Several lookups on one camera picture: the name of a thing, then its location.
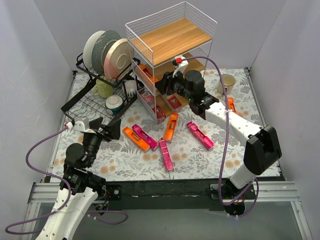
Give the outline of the magenta toothpaste box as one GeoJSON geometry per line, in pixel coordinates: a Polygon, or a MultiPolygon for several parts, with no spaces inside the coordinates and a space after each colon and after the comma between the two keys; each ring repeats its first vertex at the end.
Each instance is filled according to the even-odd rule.
{"type": "Polygon", "coordinates": [[[139,125],[134,124],[132,126],[132,130],[136,135],[144,140],[153,151],[155,151],[159,147],[159,144],[151,136],[144,132],[139,125]]]}
{"type": "Polygon", "coordinates": [[[191,122],[186,124],[188,130],[193,134],[193,136],[206,148],[207,151],[211,150],[214,147],[214,142],[206,136],[199,127],[191,122]]]}
{"type": "Polygon", "coordinates": [[[169,150],[168,150],[168,146],[167,146],[166,140],[164,138],[161,138],[158,141],[158,144],[159,144],[159,148],[160,148],[160,151],[161,151],[161,154],[162,154],[163,164],[164,164],[165,170],[167,172],[173,171],[174,170],[174,166],[173,166],[173,163],[172,163],[172,160],[171,160],[171,156],[170,156],[170,153],[169,153],[169,150]]]}

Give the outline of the floral patterned table mat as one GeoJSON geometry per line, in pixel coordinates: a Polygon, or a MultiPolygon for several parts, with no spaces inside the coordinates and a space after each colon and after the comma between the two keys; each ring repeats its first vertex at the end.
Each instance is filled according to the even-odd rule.
{"type": "MultiPolygon", "coordinates": [[[[252,94],[250,82],[244,69],[222,69],[221,74],[232,75],[236,82],[228,96],[234,99],[238,114],[249,122],[263,125],[257,109],[255,97],[252,94]]],[[[219,76],[216,70],[206,70],[206,90],[225,104],[224,96],[217,91],[219,76]]],[[[161,123],[155,123],[145,107],[136,100],[123,114],[121,120],[121,136],[119,140],[103,141],[97,153],[93,166],[89,169],[107,181],[137,181],[137,180],[166,180],[166,179],[207,179],[218,178],[226,132],[219,126],[203,120],[185,106],[178,113],[177,127],[173,139],[167,143],[174,171],[168,173],[163,164],[159,149],[147,152],[141,150],[123,132],[124,127],[139,125],[154,140],[159,140],[165,134],[168,118],[161,123]],[[211,150],[206,148],[192,135],[187,123],[193,122],[213,142],[211,150]]],[[[80,132],[65,131],[60,135],[52,172],[63,175],[66,149],[70,144],[82,143],[80,132]]],[[[225,158],[223,177],[230,177],[242,164],[245,148],[229,135],[227,154],[225,158]]]]}

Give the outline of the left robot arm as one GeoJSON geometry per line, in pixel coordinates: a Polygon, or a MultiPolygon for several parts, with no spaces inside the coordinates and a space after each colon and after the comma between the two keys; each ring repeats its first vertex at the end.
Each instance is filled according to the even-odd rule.
{"type": "Polygon", "coordinates": [[[39,240],[71,240],[87,210],[96,200],[103,201],[96,210],[103,214],[109,201],[121,199],[122,187],[89,171],[97,158],[102,141],[118,140],[121,120],[103,124],[103,117],[89,120],[76,117],[65,124],[67,130],[83,134],[82,143],[73,143],[65,151],[63,177],[50,215],[40,231],[39,240]]]}

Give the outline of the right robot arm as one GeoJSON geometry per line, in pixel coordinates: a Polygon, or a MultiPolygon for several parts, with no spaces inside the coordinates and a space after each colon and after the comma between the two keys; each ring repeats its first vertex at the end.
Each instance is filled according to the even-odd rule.
{"type": "Polygon", "coordinates": [[[194,114],[226,130],[244,146],[244,158],[241,167],[221,186],[227,197],[237,199],[245,192],[245,187],[257,176],[282,157],[282,151],[274,127],[265,127],[251,123],[225,106],[205,89],[205,80],[197,70],[186,74],[166,72],[155,83],[162,95],[173,93],[189,102],[194,114]]]}

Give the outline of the pink and cream plate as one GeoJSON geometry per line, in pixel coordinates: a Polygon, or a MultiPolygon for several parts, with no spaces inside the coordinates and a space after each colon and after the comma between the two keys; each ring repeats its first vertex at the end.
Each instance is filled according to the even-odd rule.
{"type": "Polygon", "coordinates": [[[132,57],[135,55],[134,48],[126,38],[117,40],[109,49],[104,60],[104,75],[114,82],[116,78],[122,79],[129,71],[132,57]]]}

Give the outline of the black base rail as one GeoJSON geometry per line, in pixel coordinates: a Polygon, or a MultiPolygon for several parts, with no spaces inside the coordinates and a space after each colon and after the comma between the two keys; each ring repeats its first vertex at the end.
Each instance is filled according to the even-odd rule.
{"type": "Polygon", "coordinates": [[[120,186],[119,197],[108,201],[108,210],[184,210],[205,209],[223,211],[220,201],[209,196],[210,185],[216,178],[112,181],[109,186],[120,186]]]}

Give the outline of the orange toothpaste box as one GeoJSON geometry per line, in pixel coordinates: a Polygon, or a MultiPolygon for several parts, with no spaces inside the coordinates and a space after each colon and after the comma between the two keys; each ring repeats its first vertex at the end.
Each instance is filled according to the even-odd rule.
{"type": "Polygon", "coordinates": [[[149,89],[154,92],[155,91],[155,83],[158,82],[158,78],[154,76],[148,69],[147,66],[143,63],[139,64],[136,68],[137,74],[140,78],[146,83],[149,89]]]}
{"type": "Polygon", "coordinates": [[[232,97],[228,97],[227,99],[228,99],[228,109],[232,110],[232,112],[237,114],[238,112],[236,111],[234,99],[232,97]]]}
{"type": "Polygon", "coordinates": [[[179,117],[178,113],[172,113],[169,117],[169,121],[167,123],[167,128],[166,128],[166,131],[164,134],[164,139],[166,142],[171,143],[173,140],[178,117],[179,117]]]}
{"type": "Polygon", "coordinates": [[[150,146],[140,136],[134,133],[134,131],[128,126],[126,126],[122,131],[130,140],[132,140],[145,153],[150,149],[150,146]]]}

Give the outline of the pale yellow mug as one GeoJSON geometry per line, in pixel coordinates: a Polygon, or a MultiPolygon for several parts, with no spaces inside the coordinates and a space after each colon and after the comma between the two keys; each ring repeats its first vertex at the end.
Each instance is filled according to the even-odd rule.
{"type": "Polygon", "coordinates": [[[105,99],[112,96],[114,93],[112,86],[110,86],[109,84],[107,84],[99,79],[96,80],[96,83],[91,91],[94,96],[99,95],[105,99]]]}

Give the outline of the white upside-down cup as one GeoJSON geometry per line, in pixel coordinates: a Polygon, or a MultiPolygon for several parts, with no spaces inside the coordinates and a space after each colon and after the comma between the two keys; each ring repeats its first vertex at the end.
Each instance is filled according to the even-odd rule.
{"type": "Polygon", "coordinates": [[[135,80],[127,80],[125,83],[125,91],[128,98],[134,97],[137,93],[137,84],[135,80]]]}

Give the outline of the white and teal bowl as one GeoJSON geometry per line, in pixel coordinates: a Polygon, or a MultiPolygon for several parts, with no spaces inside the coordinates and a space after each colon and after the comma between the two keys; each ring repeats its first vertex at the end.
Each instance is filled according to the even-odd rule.
{"type": "Polygon", "coordinates": [[[111,95],[105,101],[105,108],[109,115],[119,113],[123,106],[124,100],[119,95],[111,95]]]}

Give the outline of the red 3D toothpaste box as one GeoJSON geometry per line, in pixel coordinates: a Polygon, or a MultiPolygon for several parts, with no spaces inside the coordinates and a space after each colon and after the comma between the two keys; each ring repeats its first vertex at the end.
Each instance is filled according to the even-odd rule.
{"type": "Polygon", "coordinates": [[[173,113],[178,113],[182,109],[182,103],[174,94],[162,95],[161,97],[173,113]]]}
{"type": "Polygon", "coordinates": [[[139,93],[138,96],[142,105],[156,123],[160,123],[165,120],[166,114],[163,108],[156,102],[156,98],[149,91],[139,93]]]}

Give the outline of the grey green patterned plate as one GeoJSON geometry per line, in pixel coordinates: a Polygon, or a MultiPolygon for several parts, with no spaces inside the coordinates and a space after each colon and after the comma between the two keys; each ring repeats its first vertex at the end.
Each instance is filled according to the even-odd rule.
{"type": "Polygon", "coordinates": [[[93,46],[91,55],[93,70],[98,75],[104,75],[104,62],[106,55],[113,44],[120,39],[120,34],[115,30],[108,30],[98,37],[93,46]]]}

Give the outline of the cream white plate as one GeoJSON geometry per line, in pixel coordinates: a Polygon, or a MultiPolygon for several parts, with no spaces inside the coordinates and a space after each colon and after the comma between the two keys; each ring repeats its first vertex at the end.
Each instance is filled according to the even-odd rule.
{"type": "Polygon", "coordinates": [[[95,33],[93,33],[89,39],[87,40],[84,49],[83,49],[83,63],[84,66],[90,70],[93,65],[92,65],[92,53],[93,53],[93,48],[98,40],[98,38],[105,33],[105,31],[100,30],[95,33]]]}

